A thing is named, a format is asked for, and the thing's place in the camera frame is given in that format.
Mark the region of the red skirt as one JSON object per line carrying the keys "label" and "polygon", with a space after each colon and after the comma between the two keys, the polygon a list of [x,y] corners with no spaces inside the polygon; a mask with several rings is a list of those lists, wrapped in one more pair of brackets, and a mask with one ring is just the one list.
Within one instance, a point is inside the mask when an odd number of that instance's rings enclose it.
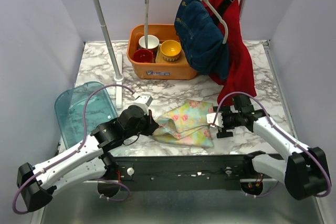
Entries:
{"label": "red skirt", "polygon": [[247,47],[244,45],[240,31],[238,0],[209,0],[228,27],[228,38],[223,43],[225,28],[219,19],[203,4],[208,12],[204,26],[204,39],[207,49],[199,72],[209,75],[222,86],[217,101],[232,92],[240,91],[256,96],[253,63]]}

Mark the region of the floral cloth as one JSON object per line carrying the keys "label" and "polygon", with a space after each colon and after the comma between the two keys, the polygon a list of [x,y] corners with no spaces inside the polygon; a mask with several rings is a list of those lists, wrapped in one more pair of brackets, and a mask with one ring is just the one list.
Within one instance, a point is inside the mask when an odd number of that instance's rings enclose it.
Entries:
{"label": "floral cloth", "polygon": [[186,100],[183,105],[155,120],[159,127],[153,137],[166,144],[212,148],[214,145],[206,115],[213,112],[212,103]]}

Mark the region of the blue denim skirt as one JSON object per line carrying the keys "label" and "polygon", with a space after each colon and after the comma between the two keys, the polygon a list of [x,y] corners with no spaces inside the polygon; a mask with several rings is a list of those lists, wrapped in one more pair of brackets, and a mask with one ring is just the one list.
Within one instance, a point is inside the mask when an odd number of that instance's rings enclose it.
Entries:
{"label": "blue denim skirt", "polygon": [[216,74],[226,80],[229,50],[224,36],[200,0],[181,0],[174,28],[188,64],[203,75]]}

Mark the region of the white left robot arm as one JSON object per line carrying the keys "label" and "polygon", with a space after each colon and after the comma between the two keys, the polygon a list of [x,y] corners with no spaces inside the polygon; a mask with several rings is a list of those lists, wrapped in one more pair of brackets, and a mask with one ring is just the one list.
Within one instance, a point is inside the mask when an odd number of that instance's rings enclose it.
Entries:
{"label": "white left robot arm", "polygon": [[18,215],[34,212],[74,184],[91,179],[112,179],[117,165],[110,151],[130,137],[150,136],[158,127],[148,107],[131,105],[119,117],[99,124],[63,153],[36,165],[20,165],[13,211]]}

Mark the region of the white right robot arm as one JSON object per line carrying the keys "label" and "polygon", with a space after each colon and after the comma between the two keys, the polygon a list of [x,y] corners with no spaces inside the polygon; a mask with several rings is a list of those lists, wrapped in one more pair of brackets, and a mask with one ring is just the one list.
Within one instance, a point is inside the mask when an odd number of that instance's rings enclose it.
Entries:
{"label": "white right robot arm", "polygon": [[263,138],[282,158],[275,159],[264,152],[248,154],[241,165],[242,173],[249,178],[267,175],[282,183],[296,200],[328,196],[332,182],[325,152],[287,133],[264,106],[256,110],[253,101],[256,98],[247,93],[231,92],[206,116],[208,124],[218,129],[219,138],[229,137],[231,129],[243,126]]}

